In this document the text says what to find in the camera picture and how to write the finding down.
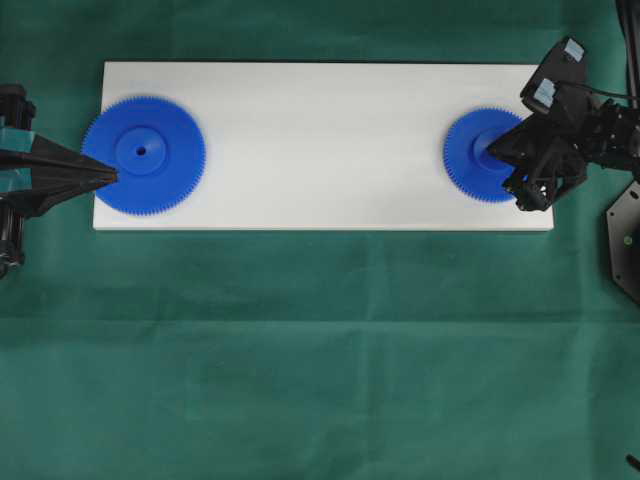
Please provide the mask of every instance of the small blue gear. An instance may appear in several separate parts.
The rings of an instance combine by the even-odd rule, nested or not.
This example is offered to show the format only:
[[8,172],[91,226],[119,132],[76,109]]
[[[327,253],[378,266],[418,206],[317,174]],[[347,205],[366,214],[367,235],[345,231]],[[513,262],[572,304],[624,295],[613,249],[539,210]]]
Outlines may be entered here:
[[152,215],[182,202],[200,181],[206,156],[191,115],[157,97],[108,108],[87,131],[82,153],[118,170],[118,182],[96,195],[133,215]]
[[444,142],[444,164],[453,183],[484,202],[505,202],[513,196],[502,188],[513,167],[490,155],[487,147],[522,122],[498,108],[481,108],[460,117]]

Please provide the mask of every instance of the hexagonal black plate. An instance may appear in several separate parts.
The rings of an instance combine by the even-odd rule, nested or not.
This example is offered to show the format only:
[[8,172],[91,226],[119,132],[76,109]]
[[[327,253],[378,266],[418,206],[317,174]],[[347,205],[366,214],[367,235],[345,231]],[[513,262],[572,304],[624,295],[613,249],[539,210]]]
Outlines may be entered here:
[[633,271],[634,231],[640,227],[640,185],[633,182],[607,210],[611,273],[616,282],[636,303],[640,303],[640,278]]

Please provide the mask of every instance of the white board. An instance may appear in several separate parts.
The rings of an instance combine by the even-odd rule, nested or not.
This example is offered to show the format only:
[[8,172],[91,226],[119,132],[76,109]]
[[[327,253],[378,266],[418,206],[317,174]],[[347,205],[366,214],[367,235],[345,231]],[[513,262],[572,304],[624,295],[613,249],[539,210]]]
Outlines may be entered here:
[[96,229],[548,230],[455,188],[442,163],[460,115],[524,117],[531,65],[107,62],[102,108],[137,95],[174,101],[207,143],[201,183],[153,216],[96,198]]

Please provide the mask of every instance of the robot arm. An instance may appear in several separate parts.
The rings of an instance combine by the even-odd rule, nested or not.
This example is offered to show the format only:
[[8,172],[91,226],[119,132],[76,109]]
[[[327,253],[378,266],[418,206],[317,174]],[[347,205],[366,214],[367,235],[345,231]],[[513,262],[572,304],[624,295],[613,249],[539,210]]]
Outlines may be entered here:
[[586,82],[586,52],[571,38],[558,42],[520,96],[532,114],[489,146],[515,167],[503,187],[521,210],[546,210],[587,179],[587,165],[626,170],[640,179],[638,110],[596,94]]
[[116,171],[31,131],[20,85],[0,86],[0,277],[22,265],[24,221],[117,180]]

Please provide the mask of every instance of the green fabric background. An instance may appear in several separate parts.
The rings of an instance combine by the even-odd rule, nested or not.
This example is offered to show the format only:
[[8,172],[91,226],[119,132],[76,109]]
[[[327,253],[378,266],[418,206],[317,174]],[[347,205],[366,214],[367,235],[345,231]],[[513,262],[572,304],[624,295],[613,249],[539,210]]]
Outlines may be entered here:
[[[0,81],[79,149],[107,59],[538,63],[565,34],[625,88],[613,0],[4,0]],[[0,282],[0,475],[637,478],[640,310],[603,217],[629,181],[593,168],[544,234],[97,233],[90,196],[57,207]]]

